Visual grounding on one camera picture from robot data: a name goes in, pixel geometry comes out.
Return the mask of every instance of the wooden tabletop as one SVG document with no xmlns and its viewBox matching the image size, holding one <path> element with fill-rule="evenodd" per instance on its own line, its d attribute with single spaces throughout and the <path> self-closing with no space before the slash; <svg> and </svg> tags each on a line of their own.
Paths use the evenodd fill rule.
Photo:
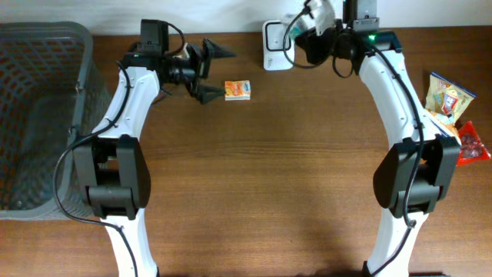
<svg viewBox="0 0 492 277">
<path fill-rule="evenodd" d="M 492 150 L 492 28 L 396 29 L 421 99 L 439 72 L 478 97 L 473 121 Z M 380 220 L 372 176 L 387 138 L 357 76 L 266 72 L 261 34 L 211 38 L 238 54 L 212 64 L 207 84 L 250 80 L 250 101 L 200 105 L 182 87 L 148 113 L 141 146 L 152 177 L 146 222 L 162 275 L 288 276 L 360 270 Z M 96 37 L 108 89 L 137 37 Z M 178 45 L 178 38 L 171 40 Z M 303 53 L 298 51 L 298 61 Z M 339 61 L 342 71 L 347 63 Z M 492 274 L 492 162 L 456 170 L 421 229 L 411 272 Z M 77 222 L 0 222 L 0 276 L 116 276 L 103 228 Z"/>
</svg>

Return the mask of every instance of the white background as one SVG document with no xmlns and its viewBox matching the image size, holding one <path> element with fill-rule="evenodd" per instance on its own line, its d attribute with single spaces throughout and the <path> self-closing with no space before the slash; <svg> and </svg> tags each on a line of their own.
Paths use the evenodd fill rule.
<svg viewBox="0 0 492 277">
<path fill-rule="evenodd" d="M 304 0 L 0 0 L 0 22 L 75 21 L 93 34 L 137 35 L 142 18 L 186 33 L 257 32 Z M 383 27 L 492 25 L 492 0 L 379 0 Z"/>
</svg>

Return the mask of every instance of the red snack package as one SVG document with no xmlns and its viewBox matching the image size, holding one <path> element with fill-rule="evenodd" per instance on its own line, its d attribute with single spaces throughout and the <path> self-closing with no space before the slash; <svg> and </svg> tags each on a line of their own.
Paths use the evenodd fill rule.
<svg viewBox="0 0 492 277">
<path fill-rule="evenodd" d="M 460 134 L 461 139 L 461 152 L 456 166 L 490 159 L 490 153 L 480 141 L 477 131 L 475 131 L 474 125 L 471 122 L 467 122 L 467 124 L 461 127 L 458 134 Z"/>
</svg>

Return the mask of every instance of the orange and white packet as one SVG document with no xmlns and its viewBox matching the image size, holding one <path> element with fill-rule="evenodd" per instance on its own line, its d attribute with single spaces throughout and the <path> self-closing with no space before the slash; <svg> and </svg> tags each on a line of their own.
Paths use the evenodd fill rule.
<svg viewBox="0 0 492 277">
<path fill-rule="evenodd" d="M 251 99 L 251 85 L 249 81 L 226 81 L 225 101 Z"/>
</svg>

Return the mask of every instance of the gray plastic bin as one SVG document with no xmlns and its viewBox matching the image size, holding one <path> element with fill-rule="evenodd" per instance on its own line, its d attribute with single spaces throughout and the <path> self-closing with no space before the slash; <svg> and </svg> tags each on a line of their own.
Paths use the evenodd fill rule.
<svg viewBox="0 0 492 277">
<path fill-rule="evenodd" d="M 52 199 L 53 169 L 75 139 L 70 130 L 90 133 L 110 101 L 82 25 L 0 25 L 0 219 L 65 218 Z M 91 215 L 71 155 L 58 194 L 70 213 Z"/>
</svg>

